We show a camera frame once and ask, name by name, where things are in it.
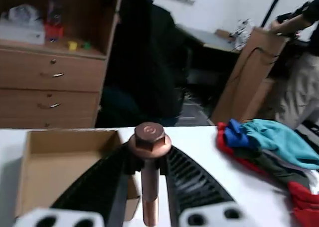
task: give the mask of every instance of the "teal cloth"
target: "teal cloth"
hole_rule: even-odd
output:
[[[319,169],[319,155],[292,129],[276,122],[255,119],[241,125],[252,145],[274,152],[305,169]]]

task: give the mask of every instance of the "cardboard box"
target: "cardboard box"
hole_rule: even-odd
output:
[[[23,156],[16,215],[48,208],[101,157],[121,144],[118,132],[101,130],[30,131]],[[133,218],[140,194],[128,181],[125,221]]]

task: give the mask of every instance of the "wooden shelf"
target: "wooden shelf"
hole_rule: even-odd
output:
[[[68,42],[75,41],[78,43],[78,48],[76,51],[69,51]],[[34,51],[38,53],[46,53],[46,54],[62,54],[67,56],[79,56],[86,58],[94,58],[94,59],[106,59],[106,54],[99,51],[96,47],[91,45],[89,50],[85,50],[82,48],[84,44],[84,40],[80,38],[73,37],[63,37],[58,39],[56,42],[50,42],[48,40],[45,41],[44,45],[37,44],[29,44],[25,42],[18,41],[8,41],[4,39],[0,39],[0,48],[6,49],[15,49],[22,51]]]

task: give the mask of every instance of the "yellow object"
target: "yellow object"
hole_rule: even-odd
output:
[[[78,43],[75,41],[68,41],[69,44],[69,51],[76,51],[78,48]]]

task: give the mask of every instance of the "person's arm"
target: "person's arm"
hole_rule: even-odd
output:
[[[282,24],[278,22],[272,23],[270,31],[273,33],[289,34],[313,25],[319,20],[319,0],[314,0],[310,4],[305,3],[304,6],[298,10],[298,13],[301,14]]]
[[[277,21],[272,22],[271,32],[282,34],[295,33],[296,31],[300,31],[311,26],[312,24],[312,22],[307,21],[303,14],[301,14],[282,24],[279,24]]]

